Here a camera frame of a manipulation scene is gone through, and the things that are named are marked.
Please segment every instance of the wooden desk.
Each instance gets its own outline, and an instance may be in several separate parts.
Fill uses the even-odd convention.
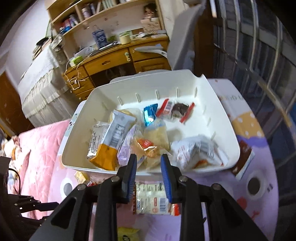
[[[73,88],[75,89],[73,90],[67,82],[67,77],[63,77],[70,89],[72,89],[71,92],[74,93],[80,101],[83,101],[87,99],[95,87],[99,86],[98,84],[94,84],[95,81],[92,80],[91,75],[109,68],[122,64],[133,63],[136,73],[155,69],[171,70],[170,65],[165,57],[155,53],[141,53],[134,50],[136,47],[156,44],[161,44],[161,46],[163,46],[164,50],[166,51],[168,47],[168,37],[148,37],[131,41],[131,43],[126,45],[117,45],[113,48],[100,52],[95,56],[85,59],[78,68],[76,66],[69,68],[66,71],[66,76],[69,79],[72,79],[73,77],[78,77],[79,80],[86,79],[85,81],[79,82],[80,88],[78,89],[75,89],[78,87],[78,84],[72,84]]]

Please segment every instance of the drawer handle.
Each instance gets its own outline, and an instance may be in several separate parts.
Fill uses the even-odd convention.
[[[102,63],[102,65],[106,65],[106,64],[109,64],[109,63],[110,63],[110,61],[105,61],[105,62]]]
[[[129,57],[128,52],[125,52],[124,55],[126,56],[126,60],[129,62],[131,59],[130,59],[130,57]]]

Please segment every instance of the drawer knob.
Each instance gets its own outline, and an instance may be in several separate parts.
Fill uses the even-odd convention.
[[[129,57],[128,52],[125,52],[124,55],[126,56],[126,60],[129,62],[131,59],[130,59],[130,57]]]

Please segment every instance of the gray chair back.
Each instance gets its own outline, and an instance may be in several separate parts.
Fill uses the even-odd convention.
[[[194,1],[188,1],[190,0],[184,0],[184,2],[188,4],[194,3]],[[196,22],[199,16],[202,15],[205,5],[206,0],[203,0],[201,4],[187,9],[176,18],[167,50],[168,62],[172,70],[183,69],[185,57],[190,50],[190,44],[193,41]]]

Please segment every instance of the blue foil wrapper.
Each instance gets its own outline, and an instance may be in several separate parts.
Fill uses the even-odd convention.
[[[144,108],[145,126],[150,125],[156,119],[157,107],[158,107],[158,104],[152,104]]]

